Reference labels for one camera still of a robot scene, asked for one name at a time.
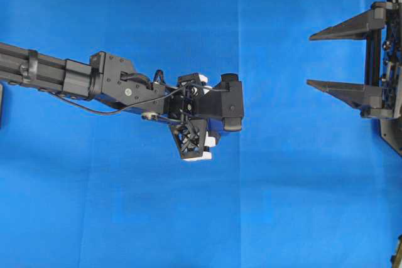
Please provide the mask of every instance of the screw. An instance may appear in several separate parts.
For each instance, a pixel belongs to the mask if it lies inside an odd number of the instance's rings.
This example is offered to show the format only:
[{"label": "screw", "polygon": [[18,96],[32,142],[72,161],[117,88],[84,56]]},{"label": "screw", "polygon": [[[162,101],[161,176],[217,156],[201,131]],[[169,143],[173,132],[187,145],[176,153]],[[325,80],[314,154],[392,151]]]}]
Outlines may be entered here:
[{"label": "screw", "polygon": [[133,91],[131,91],[130,88],[126,88],[124,93],[129,97],[131,94],[133,94]]},{"label": "screw", "polygon": [[386,40],[383,43],[383,50],[387,51],[387,50],[389,50],[391,48],[391,46],[392,46],[391,42]]}]

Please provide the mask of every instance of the black cable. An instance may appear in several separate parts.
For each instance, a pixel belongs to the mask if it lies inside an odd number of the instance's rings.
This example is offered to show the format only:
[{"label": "black cable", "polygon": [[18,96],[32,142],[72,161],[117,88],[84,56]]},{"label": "black cable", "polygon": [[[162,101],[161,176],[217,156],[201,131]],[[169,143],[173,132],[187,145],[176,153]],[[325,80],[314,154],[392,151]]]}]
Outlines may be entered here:
[{"label": "black cable", "polygon": [[190,83],[190,85],[191,85],[191,86],[200,87],[200,88],[203,88],[203,89],[207,89],[207,90],[210,90],[210,91],[216,91],[216,92],[229,92],[229,90],[227,90],[227,89],[215,89],[215,88],[209,88],[209,87],[202,86],[202,85],[199,85],[199,84],[194,84],[194,83]]},{"label": "black cable", "polygon": [[54,97],[56,97],[56,98],[58,98],[59,100],[62,100],[62,101],[65,102],[65,103],[68,103],[68,104],[73,105],[73,106],[75,106],[75,107],[81,108],[81,109],[83,109],[83,110],[85,110],[85,111],[88,111],[88,112],[90,112],[90,113],[99,114],[99,115],[114,115],[114,114],[118,114],[118,113],[120,113],[120,112],[122,112],[122,111],[124,111],[124,110],[130,109],[130,108],[132,108],[132,107],[136,107],[136,106],[143,105],[143,104],[146,104],[146,103],[154,102],[154,101],[157,101],[157,100],[163,100],[163,99],[165,99],[165,98],[167,98],[167,97],[170,97],[171,95],[175,94],[176,92],[179,92],[179,91],[183,90],[184,88],[188,87],[189,84],[190,84],[190,83],[188,83],[188,84],[186,84],[186,85],[184,85],[184,86],[181,86],[180,88],[177,88],[176,90],[174,90],[174,91],[170,92],[169,94],[166,94],[166,95],[164,95],[164,96],[162,96],[162,97],[157,97],[157,98],[155,98],[155,99],[144,100],[144,101],[142,101],[142,102],[137,102],[137,103],[135,103],[135,104],[131,104],[131,105],[128,105],[128,106],[123,107],[122,109],[115,110],[115,111],[111,111],[111,112],[102,112],[102,111],[93,110],[93,109],[91,109],[91,108],[88,108],[88,107],[79,105],[79,104],[77,104],[77,103],[75,103],[75,102],[72,102],[72,101],[70,101],[70,100],[66,100],[65,98],[63,98],[63,97],[61,97],[61,96],[59,96],[59,95],[57,95],[57,94],[54,94],[54,93],[52,93],[52,92],[49,92],[49,94],[52,95],[52,96],[54,96]]},{"label": "black cable", "polygon": [[157,71],[155,71],[153,81],[154,82],[158,81],[158,78],[160,80],[160,83],[165,84],[165,76],[163,75],[163,70],[158,69]]}]

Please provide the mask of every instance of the black bracket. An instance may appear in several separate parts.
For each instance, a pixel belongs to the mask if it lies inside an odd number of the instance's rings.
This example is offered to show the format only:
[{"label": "black bracket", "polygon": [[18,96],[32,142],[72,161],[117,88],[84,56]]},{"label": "black bracket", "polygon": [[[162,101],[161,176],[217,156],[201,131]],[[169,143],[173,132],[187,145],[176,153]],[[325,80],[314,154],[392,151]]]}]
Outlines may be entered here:
[{"label": "black bracket", "polygon": [[23,83],[30,84],[36,80],[38,74],[38,52],[36,50],[28,50],[28,63],[22,63],[19,70],[23,76]]}]

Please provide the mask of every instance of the wire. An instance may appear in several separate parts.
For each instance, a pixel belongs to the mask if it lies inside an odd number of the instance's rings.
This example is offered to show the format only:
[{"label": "wire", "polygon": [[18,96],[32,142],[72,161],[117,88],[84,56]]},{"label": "wire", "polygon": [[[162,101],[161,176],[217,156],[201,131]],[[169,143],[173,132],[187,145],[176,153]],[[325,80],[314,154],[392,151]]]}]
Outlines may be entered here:
[{"label": "wire", "polygon": [[216,92],[229,92],[229,90],[227,90],[227,89],[215,89],[215,88],[209,88],[209,87],[202,86],[202,85],[199,85],[199,84],[194,84],[194,83],[190,83],[190,85],[191,85],[191,86],[200,87],[200,88],[203,88],[203,89],[207,89],[207,90],[210,90],[210,91],[216,91]]},{"label": "wire", "polygon": [[99,115],[114,115],[114,114],[118,114],[118,113],[120,113],[120,112],[122,112],[122,111],[125,111],[125,110],[127,110],[127,109],[130,109],[130,108],[133,108],[133,107],[137,107],[137,106],[139,106],[139,105],[147,104],[147,103],[154,102],[154,101],[158,101],[158,100],[163,100],[163,99],[165,99],[165,98],[168,98],[168,97],[172,96],[172,95],[175,94],[176,92],[179,92],[179,91],[185,89],[185,88],[188,87],[188,86],[196,86],[196,87],[200,87],[200,88],[204,88],[204,89],[211,90],[211,91],[216,91],[216,92],[228,92],[228,90],[226,90],[226,89],[213,89],[213,88],[209,88],[209,87],[205,87],[205,86],[202,86],[202,85],[198,85],[198,84],[194,84],[194,83],[188,82],[188,83],[186,83],[185,85],[183,85],[183,86],[181,86],[181,87],[175,89],[174,91],[172,91],[172,92],[170,92],[170,93],[168,93],[168,94],[166,94],[166,95],[164,95],[164,96],[162,96],[162,97],[157,97],[157,98],[155,98],[155,99],[150,99],[150,100],[144,100],[144,101],[142,101],[142,102],[137,102],[137,103],[134,103],[134,104],[125,106],[125,107],[123,107],[123,108],[121,108],[121,109],[119,109],[119,110],[110,111],[110,112],[97,111],[97,110],[94,110],[94,109],[85,107],[85,106],[83,106],[83,105],[80,105],[80,104],[77,104],[77,103],[72,102],[72,101],[70,101],[70,100],[67,100],[67,99],[65,99],[64,97],[61,97],[61,96],[59,96],[59,95],[57,95],[57,94],[55,94],[55,93],[53,93],[53,92],[49,92],[49,94],[50,94],[51,96],[53,96],[53,97],[55,97],[55,98],[57,98],[57,99],[59,99],[59,100],[65,102],[65,103],[68,103],[68,104],[70,104],[70,105],[72,105],[72,106],[74,106],[74,107],[83,109],[83,110],[85,110],[85,111],[87,111],[87,112],[90,112],[90,113],[93,113],[93,114],[99,114]]},{"label": "wire", "polygon": [[174,91],[170,92],[169,94],[166,94],[166,95],[164,95],[164,96],[162,96],[162,97],[157,97],[157,98],[155,98],[155,99],[144,100],[144,101],[142,101],[142,102],[137,102],[137,103],[134,103],[134,104],[125,106],[125,107],[123,107],[122,109],[115,110],[115,111],[111,111],[111,112],[103,112],[103,111],[93,110],[93,109],[91,109],[91,108],[82,106],[82,105],[77,104],[77,103],[75,103],[75,102],[72,102],[72,101],[70,101],[70,100],[66,100],[65,98],[63,98],[63,97],[61,97],[61,96],[59,96],[59,95],[57,95],[57,94],[55,94],[55,93],[49,92],[49,94],[52,95],[52,96],[54,96],[54,97],[56,97],[56,98],[59,99],[59,100],[62,100],[62,101],[65,102],[65,103],[68,103],[68,104],[73,105],[73,106],[75,106],[75,107],[81,108],[81,109],[83,109],[83,110],[85,110],[85,111],[88,111],[88,112],[90,112],[90,113],[99,114],[99,115],[114,115],[114,114],[118,114],[118,113],[120,113],[120,112],[122,112],[122,111],[124,111],[124,110],[130,109],[130,108],[133,108],[133,107],[136,107],[136,106],[139,106],[139,105],[147,104],[147,103],[154,102],[154,101],[157,101],[157,100],[163,100],[163,99],[165,99],[165,98],[167,98],[167,97],[170,97],[171,95],[175,94],[176,92],[179,92],[179,91],[183,90],[184,88],[186,88],[186,87],[188,87],[188,86],[189,86],[189,83],[186,84],[186,85],[184,85],[184,86],[181,86],[180,88],[177,88],[176,90],[174,90]]}]

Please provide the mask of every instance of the blue backdrop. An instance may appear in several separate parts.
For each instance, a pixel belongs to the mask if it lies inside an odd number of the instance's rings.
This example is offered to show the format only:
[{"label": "blue backdrop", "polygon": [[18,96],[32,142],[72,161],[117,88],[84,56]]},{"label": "blue backdrop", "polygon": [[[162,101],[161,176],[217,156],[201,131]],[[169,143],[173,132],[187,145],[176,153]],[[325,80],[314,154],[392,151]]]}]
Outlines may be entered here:
[{"label": "blue backdrop", "polygon": [[[169,82],[237,72],[244,130],[179,160],[166,126],[5,87],[1,267],[387,267],[401,158],[306,86],[362,82],[365,43],[308,36],[380,0],[0,0],[0,41]],[[101,104],[95,109],[106,110]]]}]

